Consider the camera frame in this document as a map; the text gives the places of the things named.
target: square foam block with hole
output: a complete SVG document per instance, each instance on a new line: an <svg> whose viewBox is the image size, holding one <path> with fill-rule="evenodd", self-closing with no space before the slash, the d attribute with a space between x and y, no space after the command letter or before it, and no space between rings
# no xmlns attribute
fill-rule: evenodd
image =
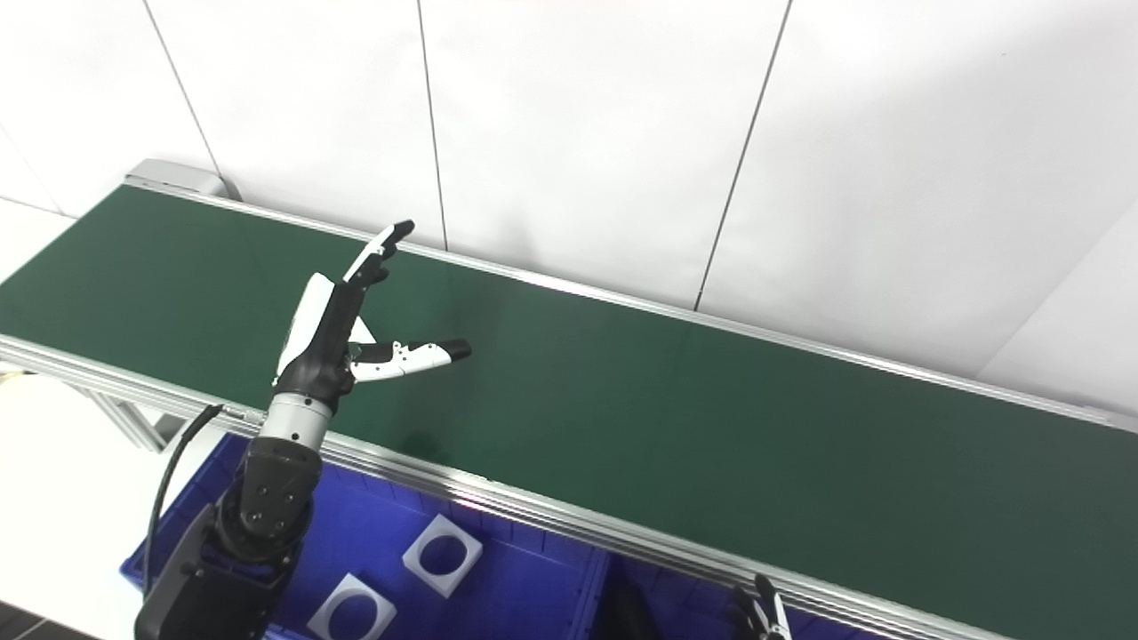
<svg viewBox="0 0 1138 640"><path fill-rule="evenodd" d="M371 629L360 640L376 640L379 638L395 617L395 605L388 601L387 598L376 593L374 589L368 586L352 574L344 576L344 580L336 585L336 589L324 600L324 604L312 615L312 618L308 621L308 629L321 640L335 640L330 629L332 614L336 613L336 608L344 604L345 600L356 596L363 596L376 604L376 622L372 623Z"/></svg>
<svg viewBox="0 0 1138 640"><path fill-rule="evenodd" d="M451 536L462 543L467 549L467 557L463 558L462 564L459 568L445 575L435 575L422 566L422 552L432 540ZM459 588L459 583L462 579L470 573L470 568L475 566L478 561L478 557L483 555L483 543L475 540L472 535L459 528L459 525L446 519L443 515L435 516L435 519L427 525L419 538L411 543L411 548L403 553L403 566L419 576L420 580L430 585L431 589L438 591L444 598L450 598L451 593Z"/></svg>

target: wall panel seam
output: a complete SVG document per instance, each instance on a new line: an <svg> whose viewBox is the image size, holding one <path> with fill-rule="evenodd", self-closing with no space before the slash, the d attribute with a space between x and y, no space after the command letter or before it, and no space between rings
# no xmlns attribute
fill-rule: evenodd
<svg viewBox="0 0 1138 640"><path fill-rule="evenodd" d="M716 228L715 239L711 240L711 251L708 254L707 266L703 269L703 279L700 280L700 289L695 294L695 304L692 311L700 310L703 301L703 288L707 287L708 276L711 273L711 263L715 261L716 249L719 248L719 237L723 235L723 225L727 221L727 211L731 208L731 199L735 195L735 186L739 183L739 175L743 169L743 161L747 158L747 148L751 143L751 134L754 133L754 123L759 118L759 108L762 106L762 98L767 93L767 84L770 82L770 74L775 68L775 59L778 57L778 44L782 43L783 33L786 31L786 20L790 18L790 9L794 0L786 0L786 8L783 10L782 23L778 25L778 34L775 36L774 47L770 48L770 59L767 60L767 71L762 76L762 85L759 88L759 97L754 101L754 110L751 113L751 122L747 126L747 136L743 138L743 148L739 154L739 163L735 165L735 173L731 179L731 187L727 189L727 200L723 205L723 214L719 216L719 224Z"/></svg>

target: white floor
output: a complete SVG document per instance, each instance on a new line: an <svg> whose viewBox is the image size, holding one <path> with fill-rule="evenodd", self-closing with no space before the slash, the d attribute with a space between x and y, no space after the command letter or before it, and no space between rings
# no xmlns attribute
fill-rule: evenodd
<svg viewBox="0 0 1138 640"><path fill-rule="evenodd" d="M71 222L0 200L0 281ZM198 435L167 497L220 437ZM142 598L118 565L146 534L166 460L135 449L63 383L0 383L0 600L102 640L132 639Z"/></svg>

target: white wall panel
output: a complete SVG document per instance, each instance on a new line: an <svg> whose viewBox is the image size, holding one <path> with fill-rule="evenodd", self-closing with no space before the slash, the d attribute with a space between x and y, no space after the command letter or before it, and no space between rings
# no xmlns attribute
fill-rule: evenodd
<svg viewBox="0 0 1138 640"><path fill-rule="evenodd" d="M212 169L140 0L0 3L0 123L69 215L146 157Z"/></svg>
<svg viewBox="0 0 1138 640"><path fill-rule="evenodd" d="M0 282L71 227L65 215L0 199Z"/></svg>
<svg viewBox="0 0 1138 640"><path fill-rule="evenodd" d="M984 367L980 379L1138 416L1138 204Z"/></svg>
<svg viewBox="0 0 1138 640"><path fill-rule="evenodd" d="M797 1L700 310L975 375L1138 197L1136 34L1131 0Z"/></svg>
<svg viewBox="0 0 1138 640"><path fill-rule="evenodd" d="M691 307L784 0L423 0L451 249Z"/></svg>
<svg viewBox="0 0 1138 640"><path fill-rule="evenodd" d="M0 199L56 211L55 203L0 126Z"/></svg>
<svg viewBox="0 0 1138 640"><path fill-rule="evenodd" d="M222 173L250 203L442 246L414 0L150 0Z"/></svg>

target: metal support leg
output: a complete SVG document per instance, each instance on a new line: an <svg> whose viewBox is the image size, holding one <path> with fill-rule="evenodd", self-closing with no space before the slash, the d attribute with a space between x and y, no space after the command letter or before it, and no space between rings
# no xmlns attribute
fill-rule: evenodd
<svg viewBox="0 0 1138 640"><path fill-rule="evenodd" d="M91 399L91 402L110 418L118 430L139 449L160 452L178 434L185 420L170 415L163 415L155 424L139 411L138 407L125 400L112 397L105 393L82 387L77 392Z"/></svg>

